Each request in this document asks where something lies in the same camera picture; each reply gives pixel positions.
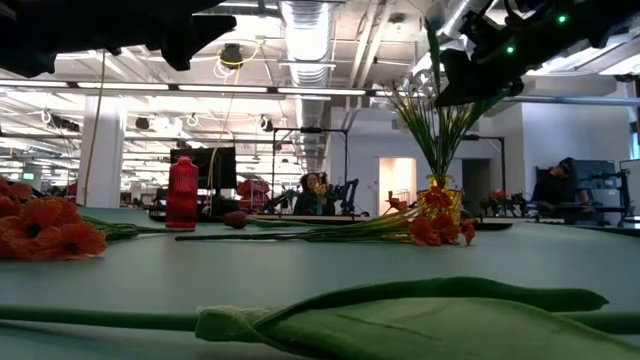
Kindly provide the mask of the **long ceiling light bar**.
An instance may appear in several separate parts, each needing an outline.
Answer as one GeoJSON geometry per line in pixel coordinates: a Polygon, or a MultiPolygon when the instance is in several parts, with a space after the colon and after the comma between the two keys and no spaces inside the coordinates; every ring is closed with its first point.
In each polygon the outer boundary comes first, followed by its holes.
{"type": "Polygon", "coordinates": [[[342,97],[391,97],[407,95],[404,91],[388,91],[376,89],[343,89],[343,88],[309,88],[309,87],[274,87],[274,86],[241,86],[241,85],[202,85],[177,83],[126,83],[126,82],[73,82],[52,80],[0,79],[0,88],[18,90],[46,89],[61,90],[103,90],[124,92],[184,92],[189,94],[269,94],[269,95],[301,95],[301,96],[342,96],[342,97]]]}

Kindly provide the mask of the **person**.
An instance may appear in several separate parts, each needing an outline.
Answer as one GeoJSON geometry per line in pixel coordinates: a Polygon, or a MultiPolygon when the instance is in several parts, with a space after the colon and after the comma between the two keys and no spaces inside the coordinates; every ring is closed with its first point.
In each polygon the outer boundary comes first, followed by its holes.
{"type": "Polygon", "coordinates": [[[302,191],[298,194],[294,205],[295,215],[322,215],[335,214],[335,204],[328,196],[319,196],[314,192],[317,185],[326,185],[324,173],[308,173],[301,177],[302,191]]]}
{"type": "Polygon", "coordinates": [[[566,157],[541,176],[536,181],[531,201],[541,213],[553,216],[565,214],[564,206],[589,205],[587,191],[578,186],[575,159],[566,157]]]}

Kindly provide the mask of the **black ceiling-hung device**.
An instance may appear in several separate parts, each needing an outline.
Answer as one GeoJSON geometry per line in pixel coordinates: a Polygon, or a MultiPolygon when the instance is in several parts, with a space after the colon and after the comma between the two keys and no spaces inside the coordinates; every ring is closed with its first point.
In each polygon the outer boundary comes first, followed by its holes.
{"type": "Polygon", "coordinates": [[[226,43],[219,55],[219,60],[227,69],[237,70],[241,68],[243,62],[241,46],[237,43],[226,43]]]}

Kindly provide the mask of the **green table mat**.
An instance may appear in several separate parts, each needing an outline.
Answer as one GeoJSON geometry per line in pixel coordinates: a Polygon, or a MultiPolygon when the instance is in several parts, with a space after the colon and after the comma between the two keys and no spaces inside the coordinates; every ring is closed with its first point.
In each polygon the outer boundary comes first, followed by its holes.
{"type": "MultiPolygon", "coordinates": [[[[0,304],[193,313],[200,306],[270,307],[360,284],[478,276],[527,287],[584,288],[610,312],[640,312],[640,238],[515,224],[468,246],[213,242],[171,235],[112,243],[103,256],[0,261],[0,304]]],[[[0,322],[0,360],[301,360],[272,348],[210,343],[191,333],[0,322]]]]}

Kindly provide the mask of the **red artificial tulip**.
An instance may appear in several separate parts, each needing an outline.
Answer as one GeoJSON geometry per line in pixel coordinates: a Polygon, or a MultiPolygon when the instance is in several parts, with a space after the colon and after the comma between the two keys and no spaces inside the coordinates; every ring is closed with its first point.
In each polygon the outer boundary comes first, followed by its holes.
{"type": "Polygon", "coordinates": [[[186,331],[331,360],[640,360],[640,313],[586,289],[477,277],[380,283],[275,308],[193,315],[0,305],[0,320],[186,331]]]}

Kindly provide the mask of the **black monitor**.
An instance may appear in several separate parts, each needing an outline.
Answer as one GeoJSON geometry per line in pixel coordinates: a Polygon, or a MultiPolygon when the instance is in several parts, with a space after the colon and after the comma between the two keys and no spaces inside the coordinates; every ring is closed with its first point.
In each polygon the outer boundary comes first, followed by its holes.
{"type": "Polygon", "coordinates": [[[192,158],[198,167],[199,189],[235,189],[237,186],[236,150],[234,147],[172,149],[171,163],[179,156],[192,158]]]}

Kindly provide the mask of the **orange artificial flower bunch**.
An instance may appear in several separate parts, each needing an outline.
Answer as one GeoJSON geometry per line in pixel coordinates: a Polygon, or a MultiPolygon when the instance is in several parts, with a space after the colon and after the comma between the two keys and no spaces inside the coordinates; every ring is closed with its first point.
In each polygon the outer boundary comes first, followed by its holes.
{"type": "Polygon", "coordinates": [[[0,260],[86,259],[102,255],[113,241],[172,231],[82,215],[70,200],[0,176],[0,260]]]}
{"type": "Polygon", "coordinates": [[[448,214],[429,218],[424,214],[424,202],[420,199],[413,207],[348,225],[311,227],[297,232],[284,232],[287,222],[251,218],[241,211],[224,216],[226,226],[234,232],[230,235],[208,234],[178,236],[178,241],[221,240],[300,240],[317,243],[412,243],[418,246],[457,245],[463,237],[467,245],[475,237],[475,220],[460,219],[454,223],[448,214]]]}

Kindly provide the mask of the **black rig frame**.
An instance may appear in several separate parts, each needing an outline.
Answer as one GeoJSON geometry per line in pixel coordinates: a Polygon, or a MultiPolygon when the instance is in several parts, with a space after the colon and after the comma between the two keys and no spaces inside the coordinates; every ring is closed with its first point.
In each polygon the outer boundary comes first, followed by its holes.
{"type": "MultiPolygon", "coordinates": [[[[287,133],[284,136],[286,139],[292,132],[298,132],[299,134],[311,134],[312,136],[322,134],[326,135],[328,133],[339,133],[343,135],[344,140],[344,150],[345,150],[345,165],[344,165],[344,184],[343,185],[331,185],[328,180],[328,176],[323,171],[305,171],[303,175],[308,173],[324,173],[326,175],[327,184],[326,185],[317,185],[314,189],[314,192],[319,196],[328,196],[335,204],[335,214],[334,215],[353,215],[355,207],[353,205],[355,189],[358,184],[358,180],[347,180],[348,174],[348,132],[345,130],[335,130],[335,129],[323,129],[320,127],[302,127],[299,129],[293,128],[275,128],[273,130],[273,139],[272,139],[272,155],[276,154],[276,147],[280,144],[280,141],[277,140],[277,132],[285,131],[287,133]]],[[[302,186],[300,185],[300,179],[298,184],[296,185],[296,199],[298,194],[302,191],[302,186]]]]}

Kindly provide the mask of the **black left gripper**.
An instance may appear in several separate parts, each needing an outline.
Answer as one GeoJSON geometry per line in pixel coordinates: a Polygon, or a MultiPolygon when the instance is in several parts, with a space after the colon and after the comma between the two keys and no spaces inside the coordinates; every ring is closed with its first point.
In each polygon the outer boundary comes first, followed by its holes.
{"type": "Polygon", "coordinates": [[[193,16],[225,0],[0,0],[0,69],[23,77],[55,71],[60,53],[144,44],[159,38],[174,70],[236,27],[234,16],[193,16]]]}

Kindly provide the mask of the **yellow glass vase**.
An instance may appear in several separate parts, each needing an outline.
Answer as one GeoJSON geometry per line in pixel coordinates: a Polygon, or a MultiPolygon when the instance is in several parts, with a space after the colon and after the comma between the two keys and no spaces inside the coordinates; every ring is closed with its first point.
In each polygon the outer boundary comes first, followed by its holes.
{"type": "Polygon", "coordinates": [[[429,218],[448,214],[454,223],[461,219],[462,190],[450,175],[429,175],[429,188],[421,196],[429,218]]]}

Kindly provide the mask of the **white square pillar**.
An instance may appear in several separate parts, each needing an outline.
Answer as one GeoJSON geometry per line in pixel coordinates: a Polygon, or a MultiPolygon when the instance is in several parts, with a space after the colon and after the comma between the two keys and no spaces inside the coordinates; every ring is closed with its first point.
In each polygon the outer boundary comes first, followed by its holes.
{"type": "Polygon", "coordinates": [[[77,180],[79,204],[119,207],[127,117],[122,98],[85,98],[77,180]]]}

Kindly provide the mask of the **silver ventilation duct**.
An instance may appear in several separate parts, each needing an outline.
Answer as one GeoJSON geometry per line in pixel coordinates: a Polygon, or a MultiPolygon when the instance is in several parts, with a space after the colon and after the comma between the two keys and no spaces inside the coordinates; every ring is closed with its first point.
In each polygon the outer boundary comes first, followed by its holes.
{"type": "MultiPolygon", "coordinates": [[[[294,87],[326,88],[329,86],[330,39],[332,5],[318,1],[281,1],[285,22],[285,43],[291,82],[294,87]]],[[[328,100],[295,99],[296,122],[299,128],[320,127],[328,100]]],[[[325,137],[299,133],[302,162],[306,172],[322,167],[325,137]]]]}

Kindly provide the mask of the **red glass vase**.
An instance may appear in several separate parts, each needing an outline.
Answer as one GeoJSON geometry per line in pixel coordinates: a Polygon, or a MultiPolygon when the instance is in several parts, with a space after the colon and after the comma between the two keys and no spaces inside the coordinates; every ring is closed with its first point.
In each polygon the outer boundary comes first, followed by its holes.
{"type": "Polygon", "coordinates": [[[178,156],[170,167],[167,195],[167,228],[191,229],[196,226],[199,169],[190,156],[178,156]]]}

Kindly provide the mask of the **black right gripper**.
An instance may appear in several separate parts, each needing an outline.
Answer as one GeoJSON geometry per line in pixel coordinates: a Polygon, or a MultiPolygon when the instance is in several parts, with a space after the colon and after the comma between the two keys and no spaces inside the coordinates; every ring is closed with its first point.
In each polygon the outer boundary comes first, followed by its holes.
{"type": "Polygon", "coordinates": [[[460,32],[474,45],[472,53],[447,49],[440,60],[448,85],[435,105],[454,106],[517,96],[521,77],[587,37],[593,0],[541,0],[534,12],[519,16],[510,5],[500,25],[486,11],[470,11],[460,32]]]}

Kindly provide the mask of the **white artificial flower bunch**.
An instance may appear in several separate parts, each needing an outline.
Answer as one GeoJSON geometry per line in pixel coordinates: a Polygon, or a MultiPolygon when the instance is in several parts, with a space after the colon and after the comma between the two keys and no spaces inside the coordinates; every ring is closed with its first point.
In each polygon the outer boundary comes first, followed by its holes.
{"type": "Polygon", "coordinates": [[[450,163],[482,115],[482,104],[437,107],[435,100],[425,95],[397,90],[392,92],[390,102],[426,158],[433,184],[446,188],[450,163]]]}

